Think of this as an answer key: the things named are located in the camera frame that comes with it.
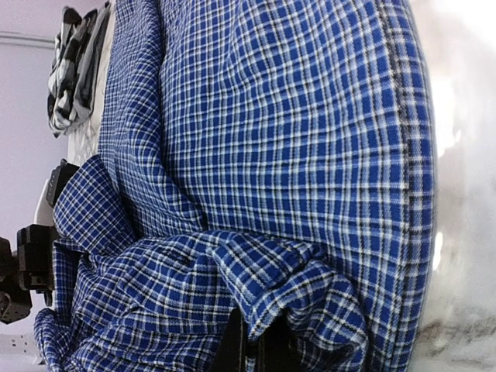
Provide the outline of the blue checked long sleeve shirt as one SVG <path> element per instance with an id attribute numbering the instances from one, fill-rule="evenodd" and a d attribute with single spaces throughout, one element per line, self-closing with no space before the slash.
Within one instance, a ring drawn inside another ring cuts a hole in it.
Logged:
<path id="1" fill-rule="evenodd" d="M 434 237 L 407 1 L 118 1 L 98 152 L 54 209 L 49 371 L 405 371 Z"/>

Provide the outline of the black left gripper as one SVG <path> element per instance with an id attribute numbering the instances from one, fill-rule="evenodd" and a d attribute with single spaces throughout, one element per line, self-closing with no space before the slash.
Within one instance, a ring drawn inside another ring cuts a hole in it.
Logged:
<path id="1" fill-rule="evenodd" d="M 11 324 L 28 317 L 31 294 L 43 296 L 45 306 L 53 304 L 53 242 L 59 238 L 53 210 L 67 182 L 79 166 L 60 161 L 43 184 L 33 223 L 16 233 L 16 250 L 1 239 L 1 323 Z"/>

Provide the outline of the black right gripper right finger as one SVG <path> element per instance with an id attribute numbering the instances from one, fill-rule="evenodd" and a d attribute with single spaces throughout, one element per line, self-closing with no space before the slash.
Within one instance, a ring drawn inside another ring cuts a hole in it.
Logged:
<path id="1" fill-rule="evenodd" d="M 258 370 L 301 371 L 298 353 L 292 347 L 293 334 L 284 319 L 277 319 L 259 338 Z"/>

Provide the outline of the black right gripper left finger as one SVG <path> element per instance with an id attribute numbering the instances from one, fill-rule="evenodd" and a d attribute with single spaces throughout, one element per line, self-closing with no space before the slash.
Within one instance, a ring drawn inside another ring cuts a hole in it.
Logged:
<path id="1" fill-rule="evenodd" d="M 211 365 L 211 372 L 244 372 L 246 370 L 247 324 L 242 312 L 231 311 L 225 332 Z"/>

